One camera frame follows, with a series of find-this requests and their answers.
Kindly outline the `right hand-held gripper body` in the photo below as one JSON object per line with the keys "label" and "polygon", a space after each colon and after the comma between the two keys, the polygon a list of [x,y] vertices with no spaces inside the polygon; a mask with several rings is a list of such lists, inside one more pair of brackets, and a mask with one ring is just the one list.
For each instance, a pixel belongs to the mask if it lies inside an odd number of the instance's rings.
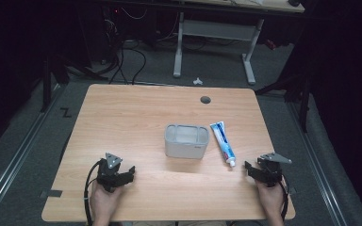
{"label": "right hand-held gripper body", "polygon": [[259,157],[265,159],[265,166],[259,166],[258,181],[265,183],[268,187],[275,186],[282,180],[282,169],[280,164],[291,164],[292,160],[279,153],[266,153]]}

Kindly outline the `black metal stand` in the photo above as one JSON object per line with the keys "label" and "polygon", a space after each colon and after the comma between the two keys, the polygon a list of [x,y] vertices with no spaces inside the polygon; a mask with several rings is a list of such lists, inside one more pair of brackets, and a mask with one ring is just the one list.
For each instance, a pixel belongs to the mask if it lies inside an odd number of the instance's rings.
{"label": "black metal stand", "polygon": [[47,111],[52,100],[52,77],[55,77],[59,84],[69,83],[65,62],[66,58],[61,55],[48,56],[43,61],[41,112]]}
{"label": "black metal stand", "polygon": [[281,78],[275,83],[272,83],[265,88],[255,91],[256,95],[263,95],[272,90],[284,89],[284,100],[289,102],[300,102],[300,108],[298,111],[298,123],[304,133],[307,132],[306,121],[307,112],[309,110],[309,93],[311,85],[311,76],[303,74],[295,74],[286,78]]}

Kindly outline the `person's left hand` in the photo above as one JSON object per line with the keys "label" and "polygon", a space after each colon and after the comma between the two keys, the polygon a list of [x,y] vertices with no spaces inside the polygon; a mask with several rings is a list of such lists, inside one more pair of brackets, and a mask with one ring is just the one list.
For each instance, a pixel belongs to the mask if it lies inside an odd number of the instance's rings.
{"label": "person's left hand", "polygon": [[92,183],[92,192],[90,195],[90,207],[96,219],[111,220],[114,215],[123,189],[117,187],[112,193],[107,192],[97,182]]}

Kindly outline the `metal floor rail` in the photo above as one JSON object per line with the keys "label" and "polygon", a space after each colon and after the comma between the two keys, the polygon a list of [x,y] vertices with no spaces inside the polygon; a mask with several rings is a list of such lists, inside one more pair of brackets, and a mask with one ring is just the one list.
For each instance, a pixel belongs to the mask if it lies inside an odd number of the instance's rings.
{"label": "metal floor rail", "polygon": [[47,106],[41,103],[43,88],[37,88],[0,137],[0,203],[41,136],[42,127],[50,111],[66,88],[66,85],[55,84],[51,89],[51,101]]}
{"label": "metal floor rail", "polygon": [[291,103],[286,103],[286,106],[304,143],[304,149],[308,156],[309,166],[312,169],[322,199],[326,205],[326,208],[329,212],[329,215],[331,217],[331,220],[333,221],[334,226],[347,226],[346,218],[344,217],[340,209],[335,192],[331,187],[329,181],[327,180],[327,177],[321,166],[321,162],[316,155],[314,146],[309,138],[309,135],[303,130],[300,124],[299,113],[298,110],[296,109],[296,106]]}

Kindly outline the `person's right hand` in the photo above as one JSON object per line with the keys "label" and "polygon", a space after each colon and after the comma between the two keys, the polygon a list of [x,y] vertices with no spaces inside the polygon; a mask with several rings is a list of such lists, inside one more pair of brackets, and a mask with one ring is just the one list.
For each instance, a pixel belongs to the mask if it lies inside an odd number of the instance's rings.
{"label": "person's right hand", "polygon": [[280,185],[268,187],[265,183],[255,180],[259,199],[267,219],[282,218],[284,206],[284,191]]}

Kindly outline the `grey plastic holder box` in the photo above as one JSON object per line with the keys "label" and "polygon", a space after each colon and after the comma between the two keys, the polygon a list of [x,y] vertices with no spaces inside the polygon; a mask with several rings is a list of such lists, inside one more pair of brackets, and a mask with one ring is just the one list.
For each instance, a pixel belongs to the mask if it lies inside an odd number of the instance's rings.
{"label": "grey plastic holder box", "polygon": [[164,132],[165,154],[175,158],[202,159],[209,142],[204,126],[169,124]]}

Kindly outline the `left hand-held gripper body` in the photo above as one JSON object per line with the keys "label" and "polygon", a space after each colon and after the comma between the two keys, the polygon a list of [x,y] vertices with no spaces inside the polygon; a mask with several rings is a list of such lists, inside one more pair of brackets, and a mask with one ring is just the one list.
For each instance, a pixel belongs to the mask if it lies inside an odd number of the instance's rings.
{"label": "left hand-held gripper body", "polygon": [[100,161],[96,180],[105,191],[112,193],[119,187],[116,186],[116,180],[122,161],[120,157],[111,153],[106,153],[106,158]]}

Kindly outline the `blue white toothpaste tube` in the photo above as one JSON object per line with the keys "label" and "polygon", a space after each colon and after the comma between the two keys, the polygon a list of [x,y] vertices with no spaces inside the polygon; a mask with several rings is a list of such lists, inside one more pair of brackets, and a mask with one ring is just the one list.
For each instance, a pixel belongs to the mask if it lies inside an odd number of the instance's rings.
{"label": "blue white toothpaste tube", "polygon": [[217,139],[218,145],[222,151],[222,156],[224,161],[233,168],[236,165],[236,157],[232,150],[231,145],[228,142],[225,130],[224,123],[222,121],[218,121],[210,124],[210,128],[213,131],[215,138]]}

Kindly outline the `white-legged background desk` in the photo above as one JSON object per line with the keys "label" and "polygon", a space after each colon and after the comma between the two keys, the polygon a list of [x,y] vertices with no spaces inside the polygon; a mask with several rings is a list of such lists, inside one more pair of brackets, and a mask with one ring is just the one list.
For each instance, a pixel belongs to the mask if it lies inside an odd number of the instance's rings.
{"label": "white-legged background desk", "polygon": [[[183,38],[185,36],[214,38],[223,40],[242,40],[250,42],[245,54],[241,55],[247,82],[255,84],[251,57],[259,38],[266,16],[301,16],[305,8],[301,0],[108,0],[128,7],[173,9],[178,14],[177,47],[173,65],[173,76],[182,74]],[[212,19],[186,19],[185,13],[214,13],[216,16],[252,16],[254,24],[235,24],[214,22]]]}

